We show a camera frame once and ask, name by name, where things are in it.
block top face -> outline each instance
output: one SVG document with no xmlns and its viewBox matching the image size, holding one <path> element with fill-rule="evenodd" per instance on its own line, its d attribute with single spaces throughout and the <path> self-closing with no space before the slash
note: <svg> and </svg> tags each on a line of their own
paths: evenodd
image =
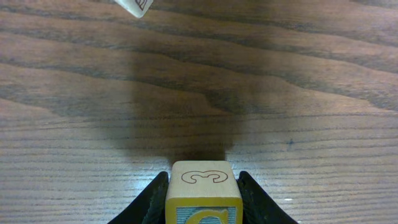
<svg viewBox="0 0 398 224">
<path fill-rule="evenodd" d="M 241 198 L 229 162 L 179 161 L 173 165 L 167 198 Z"/>
</svg>

brown wood surface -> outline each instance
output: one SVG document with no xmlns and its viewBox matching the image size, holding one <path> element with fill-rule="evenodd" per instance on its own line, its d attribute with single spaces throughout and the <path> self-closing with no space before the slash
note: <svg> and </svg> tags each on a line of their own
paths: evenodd
<svg viewBox="0 0 398 224">
<path fill-rule="evenodd" d="M 395 0 L 0 0 L 0 223 L 107 223 L 184 159 L 398 223 L 397 147 Z"/>
</svg>

toy block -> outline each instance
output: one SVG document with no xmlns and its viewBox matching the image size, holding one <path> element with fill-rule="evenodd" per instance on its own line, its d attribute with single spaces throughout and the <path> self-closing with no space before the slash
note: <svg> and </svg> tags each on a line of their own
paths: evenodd
<svg viewBox="0 0 398 224">
<path fill-rule="evenodd" d="M 242 224 L 243 201 L 229 162 L 176 162 L 165 216 L 166 224 Z"/>
</svg>

yellow letter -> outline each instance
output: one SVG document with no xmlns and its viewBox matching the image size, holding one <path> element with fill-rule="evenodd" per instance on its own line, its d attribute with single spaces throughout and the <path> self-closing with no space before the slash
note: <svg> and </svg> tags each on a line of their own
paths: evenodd
<svg viewBox="0 0 398 224">
<path fill-rule="evenodd" d="M 228 224 L 228 211 L 223 210 L 221 212 L 214 210 L 200 210 L 193 214 L 185 224 L 199 224 L 200 220 L 206 217 L 216 217 L 219 218 L 221 224 Z"/>
</svg>

block front face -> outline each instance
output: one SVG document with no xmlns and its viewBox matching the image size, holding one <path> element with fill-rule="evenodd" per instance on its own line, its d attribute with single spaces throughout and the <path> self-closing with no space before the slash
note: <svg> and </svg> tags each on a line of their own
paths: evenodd
<svg viewBox="0 0 398 224">
<path fill-rule="evenodd" d="M 175 163 L 165 209 L 167 224 L 242 224 L 242 198 L 229 163 Z"/>
</svg>

